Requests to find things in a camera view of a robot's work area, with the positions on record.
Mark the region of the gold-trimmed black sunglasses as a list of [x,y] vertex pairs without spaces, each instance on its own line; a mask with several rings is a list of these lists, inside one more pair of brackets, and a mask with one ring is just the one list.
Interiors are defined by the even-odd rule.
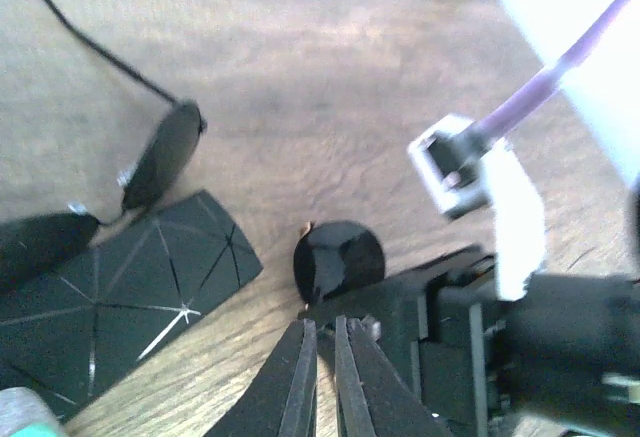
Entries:
[[382,281],[386,258],[376,234],[361,223],[311,221],[300,231],[293,274],[302,301],[315,306]]

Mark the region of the grey glasses case green lining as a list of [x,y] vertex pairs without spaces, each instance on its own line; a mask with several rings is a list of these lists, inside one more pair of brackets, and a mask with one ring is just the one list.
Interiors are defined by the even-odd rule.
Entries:
[[64,437],[66,431],[48,405],[31,389],[1,391],[1,435],[6,437]]

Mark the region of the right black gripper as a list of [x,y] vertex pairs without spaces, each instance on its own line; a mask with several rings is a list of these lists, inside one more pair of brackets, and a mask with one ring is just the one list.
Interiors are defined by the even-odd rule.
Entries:
[[299,315],[318,327],[339,316],[373,318],[378,346],[428,410],[457,436],[498,436],[504,418],[485,333],[495,320],[484,317],[477,294],[493,267],[492,254],[466,246]]

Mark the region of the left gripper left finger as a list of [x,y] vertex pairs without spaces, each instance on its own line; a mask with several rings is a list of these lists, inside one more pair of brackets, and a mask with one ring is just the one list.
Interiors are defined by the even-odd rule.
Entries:
[[314,436],[317,332],[311,320],[292,322],[253,381],[210,437]]

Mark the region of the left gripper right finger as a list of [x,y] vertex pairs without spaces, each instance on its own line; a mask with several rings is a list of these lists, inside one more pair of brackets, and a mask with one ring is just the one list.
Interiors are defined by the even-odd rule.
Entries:
[[340,436],[450,436],[406,387],[358,319],[335,321],[337,426]]

